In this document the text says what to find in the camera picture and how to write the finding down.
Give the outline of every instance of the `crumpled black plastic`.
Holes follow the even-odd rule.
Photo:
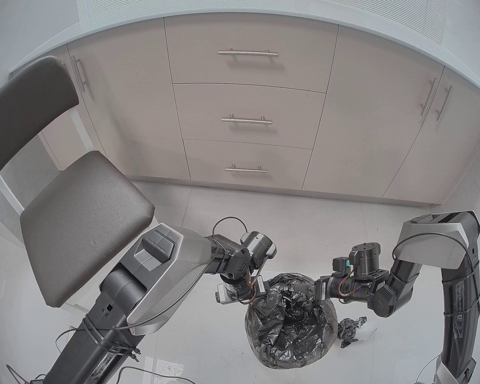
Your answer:
[[[346,319],[343,319],[341,322],[339,322],[336,337],[342,340],[342,345],[340,346],[340,348],[348,347],[351,343],[358,341],[358,339],[355,338],[357,329],[361,328],[361,326],[364,325],[366,322],[366,316],[359,317],[357,321],[349,319],[347,317]]]
[[[270,291],[249,305],[245,330],[257,359],[275,369],[299,368],[321,359],[336,339],[331,300],[308,299],[293,288],[313,284],[309,277],[283,273],[268,281]]]

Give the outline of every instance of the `chair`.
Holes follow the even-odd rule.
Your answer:
[[[0,169],[66,111],[88,151],[25,208],[0,176],[0,191],[20,215],[35,279],[51,307],[62,306],[154,218],[154,206],[94,150],[78,102],[65,65],[53,56],[0,88]]]

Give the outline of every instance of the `countertop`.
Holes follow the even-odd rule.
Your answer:
[[[78,0],[78,22],[49,39],[10,72],[80,37],[157,17],[257,12],[356,28],[421,52],[480,88],[480,5],[476,0]]]

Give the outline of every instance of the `silver metal handle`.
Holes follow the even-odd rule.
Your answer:
[[[277,52],[270,52],[269,50],[265,51],[234,51],[233,48],[230,48],[228,51],[218,51],[219,55],[250,55],[250,56],[270,56],[277,57]]]
[[[428,93],[427,101],[425,102],[425,104],[420,104],[423,108],[421,112],[422,116],[425,116],[425,114],[427,113],[433,98],[433,94],[435,93],[435,89],[437,88],[437,84],[438,84],[438,79],[436,77],[434,78],[433,81],[432,80],[429,80],[429,81],[430,81],[430,84],[432,84],[432,87],[430,88],[430,92]]]
[[[262,169],[261,166],[258,166],[257,169],[252,168],[237,168],[235,164],[232,164],[230,168],[225,168],[225,171],[228,172],[253,172],[253,173],[267,173],[266,169]]]
[[[437,121],[440,121],[440,119],[444,115],[445,108],[447,107],[447,104],[448,104],[448,100],[450,100],[450,96],[452,95],[452,89],[453,89],[452,86],[450,86],[450,88],[445,88],[445,91],[447,91],[447,97],[445,98],[444,104],[442,105],[442,109],[441,110],[437,109],[437,113],[438,113]]]
[[[262,116],[260,120],[256,119],[237,119],[233,116],[233,113],[230,114],[230,117],[222,117],[222,121],[230,123],[252,123],[252,124],[272,124],[271,120],[266,120],[265,116]]]
[[[83,81],[81,76],[80,76],[80,71],[78,70],[78,62],[80,59],[76,59],[75,56],[70,57],[70,61],[72,62],[72,67],[73,67],[73,74],[75,75],[75,79],[77,81],[78,87],[80,88],[80,92],[85,92],[85,84],[87,84],[86,81]]]

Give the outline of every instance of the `black plastic bag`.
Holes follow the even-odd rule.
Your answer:
[[[357,333],[357,329],[361,328],[367,322],[367,317],[362,316],[359,317],[357,321],[349,319],[343,319],[340,323],[338,323],[338,333],[337,337],[342,340],[342,345],[340,348],[348,347],[351,343],[358,341],[355,338]]]
[[[268,281],[270,291],[249,305],[245,330],[257,359],[275,369],[299,368],[321,359],[336,339],[337,316],[331,300],[308,299],[296,283],[313,284],[297,273]]]

